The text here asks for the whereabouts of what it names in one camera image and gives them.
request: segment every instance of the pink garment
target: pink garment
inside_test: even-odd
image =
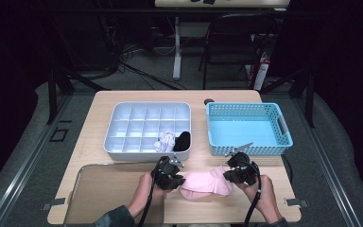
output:
[[[215,167],[209,172],[192,172],[184,176],[185,182],[180,186],[181,194],[188,200],[196,200],[217,194],[221,197],[232,193],[233,183],[223,177],[225,169]]]

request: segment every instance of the black chair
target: black chair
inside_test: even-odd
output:
[[[205,90],[207,64],[258,64],[264,51],[264,40],[277,28],[275,20],[266,14],[226,14],[216,17],[205,36],[204,52],[199,71],[204,65],[202,89]]]

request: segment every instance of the gray carpet floor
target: gray carpet floor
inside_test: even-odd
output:
[[[161,54],[135,50],[124,61],[182,89],[201,89],[202,74],[198,72],[201,49],[193,43],[194,40],[188,41],[183,46],[179,81],[172,80],[174,58],[173,53],[164,54],[169,52],[168,48],[158,49]],[[208,73],[211,75],[208,82],[211,89],[246,89],[246,75],[238,68],[212,67]],[[91,72],[83,75],[93,76]],[[170,89],[121,66],[115,74],[93,81],[112,90]],[[24,187],[2,215],[1,226],[50,226],[46,220],[48,211],[41,210],[41,207],[55,198],[95,94],[91,88],[76,80],[73,84],[76,91],[72,96],[63,96],[58,92],[60,112],[50,126],[45,124],[49,115],[47,85],[43,84],[37,89],[38,107],[22,140],[0,174],[0,205],[31,153],[38,149],[40,155],[35,159],[36,165],[32,167],[31,174],[26,176]],[[281,87],[274,93],[262,95],[262,99],[279,104],[284,113],[294,141],[294,146],[285,152],[286,171],[292,179],[296,197],[309,203],[308,207],[301,209],[302,219],[290,226],[363,226],[363,183],[356,171],[353,148],[345,130],[319,96],[315,97],[314,106],[316,127],[309,129],[303,120],[302,99],[291,99],[287,88]],[[51,138],[54,129],[67,130],[62,142],[52,141],[55,139]],[[320,145],[314,142],[314,134]],[[343,195],[336,195],[333,190],[336,186],[329,181],[328,172],[322,168],[324,159],[320,156],[320,150],[326,153],[327,161],[330,161],[333,173],[343,188]],[[352,207],[342,206],[339,196],[347,198]],[[345,216],[345,209],[353,209],[357,218],[354,222],[350,223],[350,219]]]

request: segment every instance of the light wood tabletop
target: light wood tabletop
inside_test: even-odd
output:
[[[155,0],[161,8],[287,8],[290,0],[216,0],[213,5],[203,0]]]
[[[192,143],[189,158],[182,161],[185,168],[181,168],[179,174],[207,172],[217,166],[227,167],[228,158],[212,156],[210,152],[204,104],[207,98],[219,102],[261,102],[259,94],[249,90],[102,91],[96,93],[56,195],[56,199],[65,198],[65,203],[51,207],[48,222],[63,224],[70,196],[81,168],[91,164],[117,163],[105,151],[103,143],[113,108],[119,102],[181,101],[188,103],[191,108]],[[282,215],[288,221],[298,221],[301,218],[299,208],[285,203],[285,199],[295,199],[295,196],[281,156],[252,156],[250,158],[259,166],[261,174],[267,174],[273,180],[278,207]],[[227,197],[210,196],[197,201],[188,201],[179,190],[174,190],[164,199],[164,223],[241,223],[244,222],[249,207],[249,200],[237,187],[234,187],[232,194]],[[251,221],[264,222],[264,219],[255,210]]]

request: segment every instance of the basket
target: basket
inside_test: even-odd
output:
[[[225,155],[251,142],[240,151],[279,155],[293,145],[276,103],[210,102],[206,115],[212,155]]]
[[[191,109],[187,103],[121,102],[113,109],[104,149],[118,161],[158,161],[165,155],[186,160],[190,148],[170,152],[156,150],[154,143],[166,131],[173,131],[176,139],[188,131],[191,141]]]

